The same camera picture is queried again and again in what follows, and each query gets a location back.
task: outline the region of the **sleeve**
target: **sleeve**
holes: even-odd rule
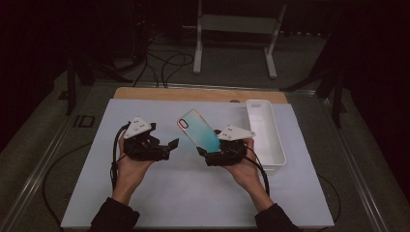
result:
[[[256,225],[260,232],[296,232],[301,231],[292,223],[284,210],[274,204],[269,209],[264,210],[255,216]]]
[[[139,212],[112,198],[107,198],[91,222],[90,232],[132,231],[139,218]]]

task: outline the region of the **white tray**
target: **white tray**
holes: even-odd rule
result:
[[[250,130],[255,132],[254,152],[266,173],[273,174],[286,164],[272,104],[266,100],[248,100]]]

